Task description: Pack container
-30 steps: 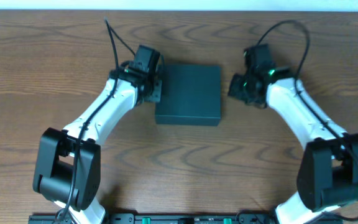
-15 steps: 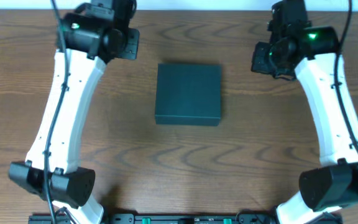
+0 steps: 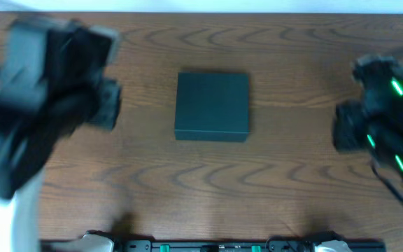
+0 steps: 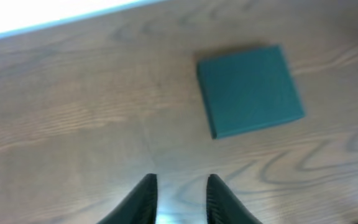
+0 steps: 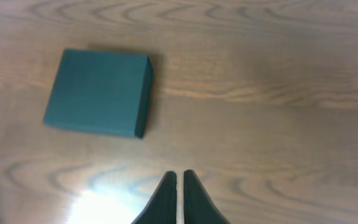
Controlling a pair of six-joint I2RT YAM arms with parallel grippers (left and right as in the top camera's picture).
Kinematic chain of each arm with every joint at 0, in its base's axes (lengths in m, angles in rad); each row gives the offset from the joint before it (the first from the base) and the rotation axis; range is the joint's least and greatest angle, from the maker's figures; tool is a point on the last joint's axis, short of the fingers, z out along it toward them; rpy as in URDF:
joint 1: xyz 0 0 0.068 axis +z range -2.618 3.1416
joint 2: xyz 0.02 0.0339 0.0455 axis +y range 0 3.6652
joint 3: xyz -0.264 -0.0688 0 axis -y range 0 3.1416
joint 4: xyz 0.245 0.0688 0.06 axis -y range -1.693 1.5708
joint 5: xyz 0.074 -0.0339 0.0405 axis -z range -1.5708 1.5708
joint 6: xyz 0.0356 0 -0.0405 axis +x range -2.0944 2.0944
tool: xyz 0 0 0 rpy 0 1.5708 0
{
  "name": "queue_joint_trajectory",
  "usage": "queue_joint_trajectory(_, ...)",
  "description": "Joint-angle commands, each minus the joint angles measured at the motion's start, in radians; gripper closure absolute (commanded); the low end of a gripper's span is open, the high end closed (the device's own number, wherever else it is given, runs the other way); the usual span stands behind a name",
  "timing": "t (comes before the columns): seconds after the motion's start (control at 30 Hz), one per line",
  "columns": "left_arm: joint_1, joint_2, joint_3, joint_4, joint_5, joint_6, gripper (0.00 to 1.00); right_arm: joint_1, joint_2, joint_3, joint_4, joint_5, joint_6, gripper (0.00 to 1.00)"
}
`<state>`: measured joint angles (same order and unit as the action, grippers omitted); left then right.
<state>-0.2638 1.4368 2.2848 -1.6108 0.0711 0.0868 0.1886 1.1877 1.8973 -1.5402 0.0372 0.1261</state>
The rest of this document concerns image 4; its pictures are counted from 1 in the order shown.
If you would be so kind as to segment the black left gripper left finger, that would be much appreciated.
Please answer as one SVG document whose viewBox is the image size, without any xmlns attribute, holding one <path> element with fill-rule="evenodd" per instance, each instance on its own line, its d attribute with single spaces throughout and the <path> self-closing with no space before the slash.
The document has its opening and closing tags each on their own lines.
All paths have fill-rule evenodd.
<svg viewBox="0 0 358 224">
<path fill-rule="evenodd" d="M 157 175 L 147 174 L 98 224 L 155 224 L 157 202 Z"/>
</svg>

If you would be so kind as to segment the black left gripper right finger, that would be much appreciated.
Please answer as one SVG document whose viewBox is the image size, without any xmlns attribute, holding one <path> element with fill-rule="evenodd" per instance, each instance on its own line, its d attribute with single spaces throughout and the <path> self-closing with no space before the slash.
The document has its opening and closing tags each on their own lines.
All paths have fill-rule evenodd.
<svg viewBox="0 0 358 224">
<path fill-rule="evenodd" d="M 262 224 L 217 174 L 208 177 L 206 218 L 208 224 Z"/>
</svg>

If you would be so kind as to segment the black gift box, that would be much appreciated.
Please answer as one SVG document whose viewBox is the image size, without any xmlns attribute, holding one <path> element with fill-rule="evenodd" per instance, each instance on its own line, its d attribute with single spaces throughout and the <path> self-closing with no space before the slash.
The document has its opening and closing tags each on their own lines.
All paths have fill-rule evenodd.
<svg viewBox="0 0 358 224">
<path fill-rule="evenodd" d="M 206 58 L 197 63 L 196 71 L 213 139 L 305 116 L 279 45 Z"/>
</svg>

